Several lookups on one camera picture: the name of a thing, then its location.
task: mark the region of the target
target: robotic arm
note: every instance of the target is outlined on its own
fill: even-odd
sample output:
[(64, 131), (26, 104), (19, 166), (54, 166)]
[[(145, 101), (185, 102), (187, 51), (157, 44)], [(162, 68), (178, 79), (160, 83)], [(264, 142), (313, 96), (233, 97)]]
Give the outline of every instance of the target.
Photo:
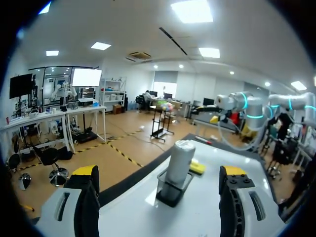
[(73, 98), (77, 96), (76, 90), (71, 85), (69, 85), (68, 83), (63, 83), (63, 85), (58, 84), (56, 86), (56, 89), (50, 97), (51, 101), (54, 101), (56, 99), (58, 92), (61, 91), (63, 88), (65, 89), (65, 96), (72, 96)]
[(269, 104), (263, 106), (263, 100), (253, 97), (250, 92), (237, 92), (229, 96), (218, 95), (216, 105), (223, 110), (244, 111), (249, 129), (260, 130), (267, 120), (280, 114), (280, 107), (290, 110), (305, 110), (304, 123), (316, 127), (316, 97), (307, 92), (302, 95), (270, 95)]

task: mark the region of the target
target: ceiling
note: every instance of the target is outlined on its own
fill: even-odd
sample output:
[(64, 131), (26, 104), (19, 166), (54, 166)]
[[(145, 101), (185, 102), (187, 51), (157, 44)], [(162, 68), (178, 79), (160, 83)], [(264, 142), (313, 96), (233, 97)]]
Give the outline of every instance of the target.
[[(135, 51), (153, 58), (137, 67), (213, 73), (262, 84), (300, 80), (314, 92), (313, 66), (286, 20), (265, 0), (208, 0), (213, 22), (183, 24), (170, 5), (181, 0), (59, 0), (25, 31), (21, 49), (29, 65), (124, 60)], [(159, 27), (187, 52), (185, 55)], [(96, 42), (112, 46), (90, 49)], [(219, 59), (201, 57), (199, 47), (220, 49)], [(46, 57), (46, 50), (59, 56)]]

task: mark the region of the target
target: monitor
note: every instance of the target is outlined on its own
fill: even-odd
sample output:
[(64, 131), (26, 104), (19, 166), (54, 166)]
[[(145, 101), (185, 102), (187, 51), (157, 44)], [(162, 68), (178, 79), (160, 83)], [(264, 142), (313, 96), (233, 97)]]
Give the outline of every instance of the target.
[(33, 74), (25, 74), (10, 79), (10, 99), (32, 93), (32, 75)]
[(157, 91), (150, 91), (149, 92), (151, 95), (157, 97), (158, 96), (158, 92)]
[(204, 98), (203, 105), (214, 105), (214, 100), (208, 99), (208, 98)]
[(102, 70), (75, 68), (72, 86), (99, 86)]
[(172, 99), (172, 94), (165, 93), (163, 97), (164, 99)]

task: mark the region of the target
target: red object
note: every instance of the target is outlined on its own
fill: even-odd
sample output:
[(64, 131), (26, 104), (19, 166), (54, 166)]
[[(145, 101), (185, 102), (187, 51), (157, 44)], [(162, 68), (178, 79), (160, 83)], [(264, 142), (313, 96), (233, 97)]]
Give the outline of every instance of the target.
[(233, 113), (231, 116), (231, 120), (235, 125), (239, 124), (239, 113)]
[(201, 137), (196, 136), (196, 139), (198, 139), (198, 140), (200, 140), (200, 141), (202, 141), (202, 142), (205, 142), (205, 143), (208, 144), (208, 145), (212, 145), (212, 143), (211, 143), (210, 141), (207, 141), (207, 140), (204, 139), (204, 138), (201, 138)]

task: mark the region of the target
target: yellow sponge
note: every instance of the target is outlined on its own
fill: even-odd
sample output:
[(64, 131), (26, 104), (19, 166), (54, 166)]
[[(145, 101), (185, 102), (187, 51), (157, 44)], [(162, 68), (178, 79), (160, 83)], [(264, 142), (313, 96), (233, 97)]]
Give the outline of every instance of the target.
[(192, 161), (190, 164), (190, 171), (196, 174), (203, 174), (205, 171), (205, 165)]
[(218, 123), (219, 118), (218, 116), (213, 116), (212, 119), (210, 120), (210, 123)]

